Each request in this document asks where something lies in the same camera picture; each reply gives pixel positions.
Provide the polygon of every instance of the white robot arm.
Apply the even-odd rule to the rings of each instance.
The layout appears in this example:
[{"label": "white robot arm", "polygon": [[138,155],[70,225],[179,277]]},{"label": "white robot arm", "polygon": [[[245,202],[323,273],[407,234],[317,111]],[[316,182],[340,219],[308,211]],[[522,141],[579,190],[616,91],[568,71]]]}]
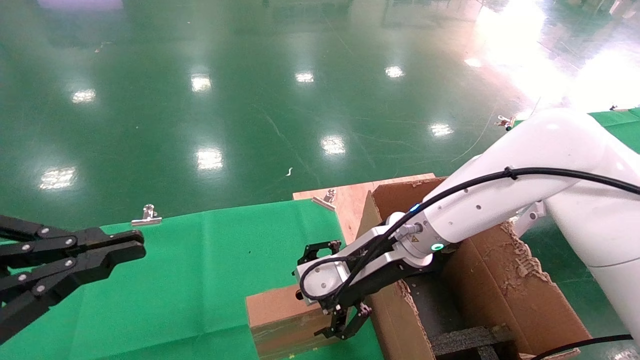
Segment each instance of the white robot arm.
[{"label": "white robot arm", "polygon": [[[638,154],[590,116],[556,109],[508,132],[423,201],[505,168],[532,167],[578,170],[640,184]],[[318,301],[325,311],[333,311],[331,328],[318,333],[343,339],[354,335],[371,312],[362,303],[365,295],[407,275],[428,271],[434,252],[506,221],[518,209],[539,200],[591,270],[631,335],[640,339],[640,310],[636,306],[640,300],[640,240],[636,233],[640,197],[601,183],[542,174],[521,176],[517,181],[497,179],[436,201],[412,214],[393,232],[397,242],[382,251],[377,249],[380,255],[361,269],[355,270],[358,259],[378,246],[381,236],[404,213],[394,213],[386,224],[374,227],[331,256],[301,258],[294,271],[302,280],[301,298],[309,304]],[[352,271],[357,274],[349,280]],[[362,320],[346,325],[344,308],[348,306],[356,306]]]}]

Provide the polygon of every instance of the green tablecloth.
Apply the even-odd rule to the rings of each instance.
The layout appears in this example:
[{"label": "green tablecloth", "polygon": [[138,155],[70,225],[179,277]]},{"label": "green tablecloth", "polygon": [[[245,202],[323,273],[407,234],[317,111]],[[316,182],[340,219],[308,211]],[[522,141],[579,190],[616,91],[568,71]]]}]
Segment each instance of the green tablecloth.
[{"label": "green tablecloth", "polygon": [[[244,298],[294,284],[304,245],[342,239],[335,213],[310,200],[166,218],[141,230],[145,258],[78,289],[1,346],[0,359],[257,359]],[[371,321],[349,341],[295,358],[383,359]]]}]

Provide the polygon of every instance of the cable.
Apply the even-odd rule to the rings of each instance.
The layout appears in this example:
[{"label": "cable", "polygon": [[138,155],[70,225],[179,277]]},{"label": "cable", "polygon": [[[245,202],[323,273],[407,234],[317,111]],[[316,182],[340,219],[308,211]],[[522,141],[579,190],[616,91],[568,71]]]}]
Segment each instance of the cable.
[{"label": "cable", "polygon": [[326,259],[320,259],[318,261],[316,261],[312,266],[308,267],[305,272],[302,273],[302,276],[300,277],[300,292],[302,292],[302,295],[304,295],[307,299],[309,300],[319,300],[319,299],[324,299],[327,296],[331,296],[333,295],[336,291],[338,291],[339,289],[342,288],[342,284],[340,284],[337,288],[333,289],[332,291],[330,291],[329,293],[323,294],[321,296],[315,296],[315,295],[310,295],[309,293],[307,293],[304,283],[305,283],[305,279],[307,278],[307,275],[315,268],[319,267],[322,264],[328,264],[328,263],[334,263],[336,261],[352,261],[355,259],[360,258],[360,256],[338,256],[336,258],[326,258]]},{"label": "cable", "polygon": [[[332,296],[333,302],[334,302],[333,305],[337,304],[336,300],[340,298],[340,295],[342,294],[344,289],[346,289],[353,282],[353,279],[364,268],[364,266],[366,266],[366,264],[371,262],[372,259],[378,257],[380,255],[381,249],[384,249],[386,246],[389,246],[396,241],[396,239],[392,237],[393,233],[396,232],[402,225],[407,223],[407,221],[409,221],[409,219],[414,217],[417,213],[424,211],[429,206],[433,205],[434,203],[450,195],[453,195],[461,190],[470,188],[472,186],[488,183],[490,181],[494,181],[498,179],[505,179],[508,177],[512,178],[513,180],[517,180],[518,176],[523,176],[523,175],[550,175],[550,176],[572,177],[574,179],[587,180],[595,183],[604,184],[607,186],[612,186],[614,188],[618,188],[626,192],[640,195],[640,187],[636,185],[626,183],[624,181],[620,181],[617,179],[612,179],[606,176],[590,174],[588,172],[583,172],[578,170],[567,170],[567,169],[561,169],[561,168],[528,167],[528,168],[512,169],[512,168],[506,167],[502,172],[494,172],[492,174],[480,176],[475,179],[465,181],[464,183],[460,183],[458,185],[452,186],[451,188],[448,188],[443,192],[440,192],[434,195],[433,197],[429,198],[427,201],[420,204],[417,208],[413,209],[413,211],[409,211],[408,213],[404,214],[403,217],[400,218],[400,220],[398,220],[391,227],[389,227],[389,229],[387,229],[387,231],[385,231],[385,233],[382,236],[380,236],[376,240],[376,242],[371,245],[371,247],[369,247],[369,251],[367,251],[367,253],[360,258],[358,263],[356,263],[356,265],[351,270],[349,277],[347,277],[347,279],[338,288],[336,288],[329,294],[329,295],[333,295]],[[311,266],[309,269],[307,269],[306,272],[311,271],[313,268],[315,268],[315,266]],[[302,278],[300,281],[300,290],[303,291],[303,294],[305,293],[304,283],[302,281]]]},{"label": "cable", "polygon": [[599,344],[599,343],[609,343],[612,341],[620,341],[620,340],[633,340],[633,337],[629,334],[625,334],[625,335],[602,336],[601,338],[582,340],[582,341],[563,345],[561,347],[557,347],[557,348],[553,348],[551,350],[545,351],[540,355],[534,356],[531,360],[542,360],[547,356],[551,356],[553,354],[557,354],[559,352],[563,352],[566,350],[571,350],[576,347],[583,347],[586,345]]}]

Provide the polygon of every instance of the epoxy floor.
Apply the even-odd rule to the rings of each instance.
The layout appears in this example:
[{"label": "epoxy floor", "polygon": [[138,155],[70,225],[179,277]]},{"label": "epoxy floor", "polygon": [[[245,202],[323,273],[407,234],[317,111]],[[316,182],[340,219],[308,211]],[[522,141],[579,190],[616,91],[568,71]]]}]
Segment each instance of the epoxy floor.
[{"label": "epoxy floor", "polygon": [[171,217],[446,176],[504,134],[498,115],[640,104],[636,12],[631,0],[1,1],[1,213],[77,229],[147,203]]}]

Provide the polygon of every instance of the open cardboard box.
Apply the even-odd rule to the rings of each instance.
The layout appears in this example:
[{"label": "open cardboard box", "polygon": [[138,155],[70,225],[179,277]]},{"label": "open cardboard box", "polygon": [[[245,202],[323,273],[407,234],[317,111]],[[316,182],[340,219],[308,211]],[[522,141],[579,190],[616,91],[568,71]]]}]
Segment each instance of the open cardboard box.
[{"label": "open cardboard box", "polygon": [[[391,213],[409,209],[444,178],[380,185],[369,192],[358,236]],[[465,241],[442,272],[468,327],[506,324],[521,358],[591,338],[571,305],[507,223]],[[386,360],[435,359],[410,295],[398,281],[370,296]],[[560,354],[566,358],[578,349]]]}]

